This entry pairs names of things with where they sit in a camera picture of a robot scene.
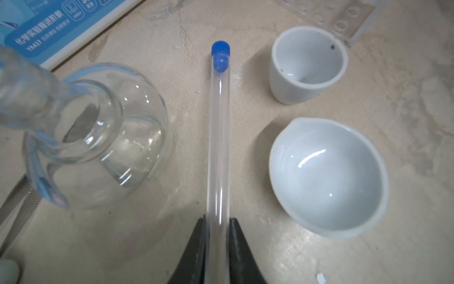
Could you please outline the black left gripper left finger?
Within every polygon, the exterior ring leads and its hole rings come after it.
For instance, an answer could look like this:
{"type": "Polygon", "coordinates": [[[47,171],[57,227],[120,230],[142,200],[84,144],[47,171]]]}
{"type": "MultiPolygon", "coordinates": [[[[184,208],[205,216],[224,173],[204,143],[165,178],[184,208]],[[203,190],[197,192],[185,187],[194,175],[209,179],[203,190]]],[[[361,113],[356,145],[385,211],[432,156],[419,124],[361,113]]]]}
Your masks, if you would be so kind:
{"type": "Polygon", "coordinates": [[[192,235],[168,284],[203,284],[207,241],[206,217],[197,220],[192,235]]]}

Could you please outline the clear test tube rack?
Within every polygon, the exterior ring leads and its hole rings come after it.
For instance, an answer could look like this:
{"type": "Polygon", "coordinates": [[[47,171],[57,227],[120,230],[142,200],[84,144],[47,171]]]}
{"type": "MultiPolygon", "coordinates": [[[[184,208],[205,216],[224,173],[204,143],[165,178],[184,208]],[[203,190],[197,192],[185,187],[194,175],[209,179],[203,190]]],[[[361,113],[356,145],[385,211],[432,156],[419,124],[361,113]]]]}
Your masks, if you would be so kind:
{"type": "Polygon", "coordinates": [[[289,0],[289,10],[354,45],[389,3],[386,0],[289,0]]]}

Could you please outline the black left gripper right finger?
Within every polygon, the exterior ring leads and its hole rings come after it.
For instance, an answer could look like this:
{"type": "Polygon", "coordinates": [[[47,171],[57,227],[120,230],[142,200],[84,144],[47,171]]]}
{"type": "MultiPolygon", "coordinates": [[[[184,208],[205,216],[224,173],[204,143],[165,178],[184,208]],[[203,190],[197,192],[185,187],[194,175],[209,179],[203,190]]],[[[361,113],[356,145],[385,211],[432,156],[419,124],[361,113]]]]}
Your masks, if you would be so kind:
{"type": "Polygon", "coordinates": [[[231,284],[267,284],[236,218],[229,220],[228,252],[231,284]]]}

